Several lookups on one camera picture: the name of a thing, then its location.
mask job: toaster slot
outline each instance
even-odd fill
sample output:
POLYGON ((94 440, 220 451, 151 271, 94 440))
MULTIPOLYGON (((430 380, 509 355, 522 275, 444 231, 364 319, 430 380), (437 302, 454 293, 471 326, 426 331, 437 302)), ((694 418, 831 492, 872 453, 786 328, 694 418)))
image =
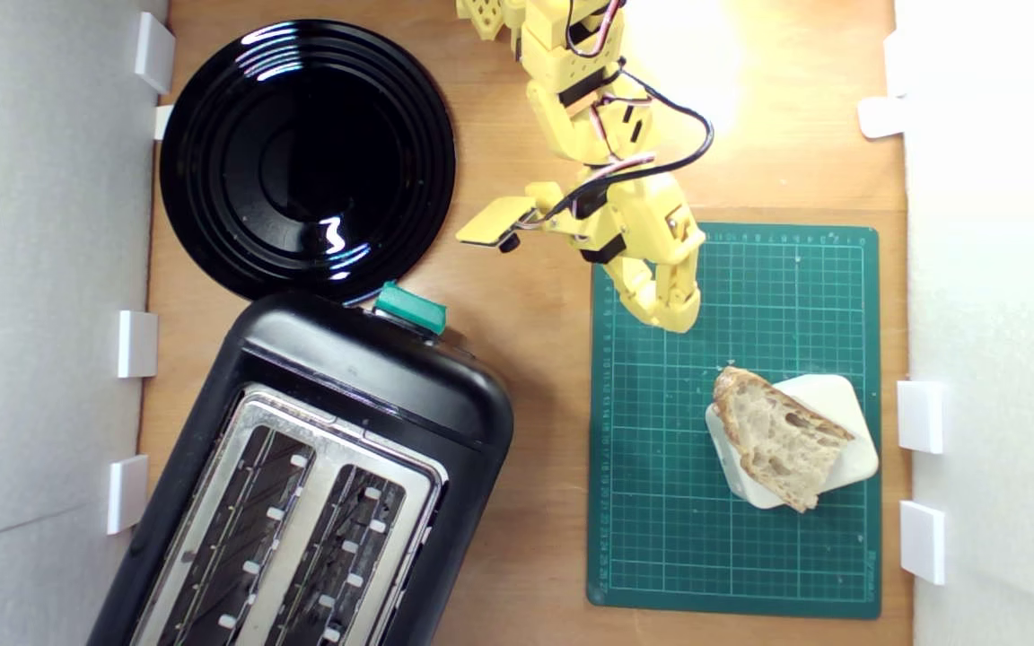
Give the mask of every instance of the toaster slot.
MULTIPOLYGON (((401 554, 385 554, 385 548, 404 497, 397 483, 342 466, 268 645, 345 643, 378 561, 385 559, 393 572, 401 560, 401 554)), ((365 643, 365 636, 353 643, 365 643)))
POLYGON ((230 474, 159 643, 225 643, 254 592, 284 519, 313 459, 310 447, 267 426, 249 440, 230 474))

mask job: bread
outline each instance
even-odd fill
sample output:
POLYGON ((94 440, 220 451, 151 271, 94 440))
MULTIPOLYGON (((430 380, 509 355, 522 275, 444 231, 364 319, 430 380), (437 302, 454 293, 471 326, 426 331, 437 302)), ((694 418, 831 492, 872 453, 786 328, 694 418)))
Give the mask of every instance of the bread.
POLYGON ((718 376, 712 401, 742 469, 792 510, 816 507, 853 434, 756 373, 731 366, 718 376))

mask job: white wall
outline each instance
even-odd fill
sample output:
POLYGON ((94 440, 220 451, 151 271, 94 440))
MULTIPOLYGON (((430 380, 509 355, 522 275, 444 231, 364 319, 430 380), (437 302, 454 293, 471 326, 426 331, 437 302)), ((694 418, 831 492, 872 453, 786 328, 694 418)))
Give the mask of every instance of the white wall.
POLYGON ((146 303, 154 92, 141 8, 0 0, 0 643, 82 643, 126 547, 107 463, 134 453, 121 309, 146 303))
POLYGON ((1034 3, 899 0, 898 25, 911 377, 948 386, 944 454, 912 459, 947 516, 915 642, 1034 645, 1034 3))

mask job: white plate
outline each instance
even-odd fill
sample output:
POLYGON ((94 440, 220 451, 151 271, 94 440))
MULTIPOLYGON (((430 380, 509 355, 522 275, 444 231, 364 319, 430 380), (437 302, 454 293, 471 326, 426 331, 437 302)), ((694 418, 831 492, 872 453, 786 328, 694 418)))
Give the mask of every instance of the white plate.
MULTIPOLYGON (((838 425, 844 426, 856 437, 841 452, 821 492, 850 486, 875 475, 880 467, 880 458, 851 381, 841 375, 803 375, 772 386, 838 425)), ((707 408, 704 421, 709 426, 712 444, 718 449, 718 457, 721 458, 721 466, 724 468, 731 491, 759 510, 771 510, 773 506, 784 504, 785 501, 779 495, 768 491, 741 469, 739 453, 725 436, 724 425, 712 411, 712 405, 707 408)))

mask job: black plate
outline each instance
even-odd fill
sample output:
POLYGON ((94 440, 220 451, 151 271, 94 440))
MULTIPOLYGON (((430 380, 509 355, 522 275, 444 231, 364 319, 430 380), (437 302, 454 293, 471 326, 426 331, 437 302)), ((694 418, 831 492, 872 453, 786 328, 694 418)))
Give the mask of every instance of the black plate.
POLYGON ((354 303, 425 253, 455 167, 416 58, 354 25, 293 21, 226 44, 187 83, 161 142, 161 199, 226 289, 354 303))

